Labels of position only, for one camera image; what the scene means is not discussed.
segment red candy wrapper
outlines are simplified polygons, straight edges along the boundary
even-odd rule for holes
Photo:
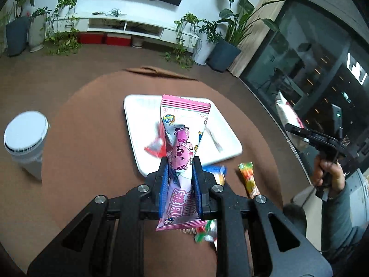
[[[165,129],[162,121],[158,122],[158,137],[144,150],[158,158],[162,158],[167,155],[167,151],[165,149]]]

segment blue gripper pad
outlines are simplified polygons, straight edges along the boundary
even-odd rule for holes
[[[199,179],[197,176],[195,165],[192,166],[191,184],[192,184],[192,190],[193,190],[195,201],[196,201],[196,210],[197,210],[197,213],[199,214],[199,217],[201,217],[202,215],[201,192],[200,192]]]
[[[167,195],[169,189],[169,164],[164,169],[162,186],[159,194],[159,218],[161,219],[165,210],[165,203],[167,203]]]

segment container lid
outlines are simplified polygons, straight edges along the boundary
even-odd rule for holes
[[[4,145],[12,152],[25,152],[42,141],[47,133],[46,117],[38,111],[17,115],[6,127]]]

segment plant pot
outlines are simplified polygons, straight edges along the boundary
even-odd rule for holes
[[[214,71],[224,72],[240,53],[240,49],[221,39],[210,54],[207,65]]]
[[[195,25],[189,22],[183,22],[182,33],[191,34],[193,36],[195,34]]]
[[[202,32],[193,48],[192,60],[201,66],[206,66],[205,61],[213,51],[215,45],[207,41],[207,34]]]
[[[141,49],[142,46],[143,46],[143,41],[144,40],[145,40],[145,38],[143,38],[142,36],[133,36],[132,37],[132,47]]]
[[[45,25],[46,15],[36,16],[31,21],[30,29],[28,30],[28,44],[31,52],[41,50],[44,47]]]
[[[22,16],[5,26],[8,56],[16,56],[25,50],[30,19]]]
[[[58,10],[59,18],[71,18],[74,13],[74,7],[70,8],[70,6],[64,6],[63,8]]]

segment person's arm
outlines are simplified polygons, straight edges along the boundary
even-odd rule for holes
[[[331,263],[345,262],[352,248],[361,239],[364,230],[352,227],[350,219],[350,192],[339,163],[315,159],[313,184],[322,184],[323,170],[332,175],[329,200],[322,205],[322,254]]]

